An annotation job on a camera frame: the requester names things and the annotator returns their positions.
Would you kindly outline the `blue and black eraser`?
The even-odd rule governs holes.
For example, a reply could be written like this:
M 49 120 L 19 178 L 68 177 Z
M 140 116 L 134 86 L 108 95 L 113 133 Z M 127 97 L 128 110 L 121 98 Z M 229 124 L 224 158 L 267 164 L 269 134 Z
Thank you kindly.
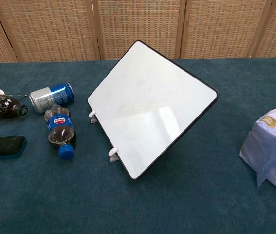
M 0 159 L 20 158 L 26 145 L 24 136 L 0 136 Z

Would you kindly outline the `white board black frame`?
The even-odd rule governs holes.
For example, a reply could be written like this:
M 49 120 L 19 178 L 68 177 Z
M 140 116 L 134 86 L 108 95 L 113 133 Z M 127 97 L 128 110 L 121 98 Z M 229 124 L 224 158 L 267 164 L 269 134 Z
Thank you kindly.
M 218 100 L 217 89 L 137 40 L 88 97 L 137 180 Z

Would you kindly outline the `white plastic board stand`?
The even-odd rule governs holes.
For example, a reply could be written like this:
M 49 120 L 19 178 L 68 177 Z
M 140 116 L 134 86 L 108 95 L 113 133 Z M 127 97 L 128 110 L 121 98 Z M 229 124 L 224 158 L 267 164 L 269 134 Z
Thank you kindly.
M 90 119 L 90 123 L 96 123 L 98 121 L 95 114 L 96 114 L 96 111 L 91 111 L 89 113 L 88 117 Z M 115 162 L 119 160 L 117 153 L 118 153 L 118 149 L 115 147 L 109 151 L 108 156 L 110 157 L 110 162 Z

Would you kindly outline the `Pepsi cola plastic bottle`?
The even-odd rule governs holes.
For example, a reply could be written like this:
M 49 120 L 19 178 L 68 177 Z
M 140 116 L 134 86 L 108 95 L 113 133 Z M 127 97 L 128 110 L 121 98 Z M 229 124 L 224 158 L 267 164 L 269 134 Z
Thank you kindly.
M 48 127 L 48 141 L 57 150 L 62 160 L 72 159 L 76 142 L 76 132 L 73 128 L 68 109 L 56 104 L 44 114 Z

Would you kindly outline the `woven rattan folding screen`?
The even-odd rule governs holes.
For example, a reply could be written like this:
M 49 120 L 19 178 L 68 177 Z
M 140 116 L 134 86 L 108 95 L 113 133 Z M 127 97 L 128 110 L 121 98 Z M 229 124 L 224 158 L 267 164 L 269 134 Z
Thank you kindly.
M 0 0 L 0 63 L 276 57 L 276 0 Z

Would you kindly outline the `blue and silver soda can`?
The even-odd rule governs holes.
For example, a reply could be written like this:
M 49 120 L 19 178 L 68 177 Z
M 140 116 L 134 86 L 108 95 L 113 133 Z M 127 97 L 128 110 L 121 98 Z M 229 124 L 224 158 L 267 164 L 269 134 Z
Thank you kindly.
M 60 83 L 32 91 L 29 99 L 33 108 L 42 114 L 54 105 L 63 106 L 74 101 L 74 92 L 69 83 Z

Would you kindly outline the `dark tea bottle green cap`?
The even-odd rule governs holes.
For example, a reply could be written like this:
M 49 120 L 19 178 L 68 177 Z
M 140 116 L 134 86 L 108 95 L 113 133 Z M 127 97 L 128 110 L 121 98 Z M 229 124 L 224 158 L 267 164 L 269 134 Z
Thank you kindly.
M 16 118 L 25 116 L 28 113 L 28 107 L 22 105 L 14 97 L 0 94 L 0 119 Z

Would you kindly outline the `pale blue tissue pack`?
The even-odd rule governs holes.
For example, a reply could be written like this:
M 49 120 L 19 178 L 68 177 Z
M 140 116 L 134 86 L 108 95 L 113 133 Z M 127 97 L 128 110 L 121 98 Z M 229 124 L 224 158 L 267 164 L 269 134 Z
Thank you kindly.
M 256 172 L 258 188 L 266 180 L 276 186 L 276 109 L 255 121 L 239 156 Z

